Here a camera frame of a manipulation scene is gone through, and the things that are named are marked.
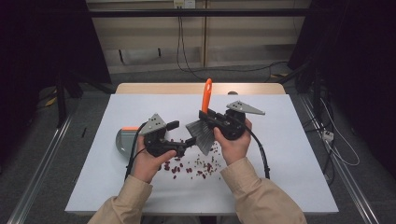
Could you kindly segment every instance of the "white table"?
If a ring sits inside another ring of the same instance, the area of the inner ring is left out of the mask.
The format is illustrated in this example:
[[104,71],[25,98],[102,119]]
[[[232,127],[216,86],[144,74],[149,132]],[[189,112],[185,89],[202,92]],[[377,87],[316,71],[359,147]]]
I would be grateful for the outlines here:
[[[224,113],[225,106],[236,100],[266,113],[265,116],[247,117],[264,146],[271,179],[306,214],[338,212],[289,96],[212,94],[209,108]],[[117,131],[121,127],[139,126],[158,113],[165,122],[180,121],[179,128],[168,132],[168,139],[187,139],[190,135],[185,125],[198,119],[201,102],[202,94],[112,95],[65,211],[93,214],[108,197],[118,195],[128,163],[115,144]],[[181,161],[172,160],[171,168],[182,162],[185,168],[191,167],[194,172],[191,174],[182,170],[177,173],[176,179],[170,171],[162,169],[158,172],[151,183],[154,188],[143,212],[146,215],[233,215],[234,199],[220,177],[219,170],[225,167],[225,161],[219,154],[220,150],[213,151],[205,157],[197,147],[193,147],[187,149]],[[264,177],[262,158],[254,140],[247,157],[258,175]],[[199,165],[194,167],[197,158],[215,163],[218,170],[206,179],[196,176],[196,171],[202,169]]]

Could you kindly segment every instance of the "hand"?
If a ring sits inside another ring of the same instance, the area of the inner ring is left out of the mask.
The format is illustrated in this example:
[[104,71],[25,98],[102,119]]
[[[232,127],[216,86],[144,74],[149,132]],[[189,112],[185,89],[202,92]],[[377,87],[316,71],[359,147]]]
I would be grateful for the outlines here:
[[[144,137],[137,136],[137,151],[145,148]],[[176,156],[175,150],[167,151],[159,157],[153,157],[145,149],[134,159],[134,171],[132,176],[146,183],[151,183],[152,177],[157,174],[158,168],[166,161]]]
[[[245,124],[251,130],[251,122],[246,119]],[[248,153],[248,146],[250,145],[250,133],[245,130],[241,137],[230,141],[222,135],[219,128],[214,128],[215,139],[220,143],[221,152],[227,165],[245,158]]]

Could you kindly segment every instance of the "person's left hand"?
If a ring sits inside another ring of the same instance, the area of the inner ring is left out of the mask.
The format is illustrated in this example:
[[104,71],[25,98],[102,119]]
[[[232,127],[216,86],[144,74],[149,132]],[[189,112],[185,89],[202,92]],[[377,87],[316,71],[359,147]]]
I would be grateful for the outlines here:
[[[141,135],[137,136],[136,148],[136,152],[145,148],[144,137]],[[157,174],[158,168],[175,156],[175,150],[167,151],[159,157],[153,157],[144,149],[134,159],[134,171],[131,175],[149,184],[155,174]]]

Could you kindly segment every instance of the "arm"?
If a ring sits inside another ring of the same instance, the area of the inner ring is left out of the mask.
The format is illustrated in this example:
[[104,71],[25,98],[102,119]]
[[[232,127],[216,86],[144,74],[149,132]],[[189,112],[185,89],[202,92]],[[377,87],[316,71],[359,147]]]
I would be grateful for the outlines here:
[[143,136],[137,138],[137,151],[143,150],[134,160],[134,170],[130,174],[117,197],[111,197],[93,215],[93,223],[140,223],[142,209],[152,190],[152,178],[157,174],[158,167],[169,161],[176,152],[168,151],[160,157],[151,156],[144,146]]
[[[246,125],[251,129],[251,122]],[[235,210],[242,223],[306,223],[300,207],[269,179],[260,179],[246,157],[250,134],[229,141],[218,128],[215,138],[221,145],[228,167],[221,171],[236,199]]]

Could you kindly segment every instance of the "beige sleeve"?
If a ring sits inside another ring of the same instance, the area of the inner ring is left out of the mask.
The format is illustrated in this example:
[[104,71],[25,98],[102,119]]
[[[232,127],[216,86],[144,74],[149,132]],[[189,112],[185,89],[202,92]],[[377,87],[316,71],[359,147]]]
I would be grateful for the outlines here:
[[152,186],[129,175],[118,197],[109,198],[93,215],[93,223],[140,223]]
[[306,223],[297,203],[269,179],[260,179],[248,158],[221,171],[236,199],[242,223]]

